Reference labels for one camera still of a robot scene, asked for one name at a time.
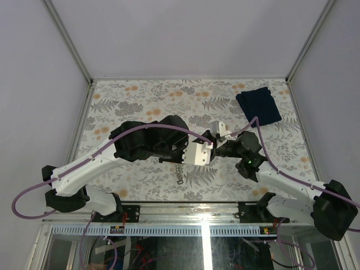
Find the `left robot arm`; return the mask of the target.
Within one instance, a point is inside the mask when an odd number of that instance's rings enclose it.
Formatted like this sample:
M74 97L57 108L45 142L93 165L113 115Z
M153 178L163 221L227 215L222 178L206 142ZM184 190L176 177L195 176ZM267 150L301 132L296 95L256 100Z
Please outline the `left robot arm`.
M159 123L166 127L143 128L111 143L123 132L144 125L140 121L123 122L103 143L72 163L42 168L44 179L54 179L52 190L45 194L47 206L62 213L87 209L111 222L119 221L123 215L119 196L93 188L89 182L116 167L152 156L165 161L180 160L181 151L188 144L188 134L180 129L188 126L178 115L167 116Z

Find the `large metal keyring disc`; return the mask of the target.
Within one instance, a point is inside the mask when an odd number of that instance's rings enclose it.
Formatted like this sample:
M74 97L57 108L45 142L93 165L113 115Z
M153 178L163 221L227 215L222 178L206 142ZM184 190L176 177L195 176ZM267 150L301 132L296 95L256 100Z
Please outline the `large metal keyring disc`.
M175 165L175 174L177 177L177 184L182 185L183 184L183 166L181 164Z

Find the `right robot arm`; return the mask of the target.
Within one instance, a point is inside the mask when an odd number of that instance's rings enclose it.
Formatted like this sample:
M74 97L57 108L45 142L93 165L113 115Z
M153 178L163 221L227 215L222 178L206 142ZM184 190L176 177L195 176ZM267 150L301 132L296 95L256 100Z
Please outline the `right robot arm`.
M266 193L256 208L261 221L269 222L274 217L300 221L315 226L318 232L335 241L340 241L350 229L358 209L342 183L313 181L282 171L263 155L265 150L253 132L242 132L229 140L208 130L203 136L214 144L212 157L239 158L236 169L243 178L290 195L286 199Z

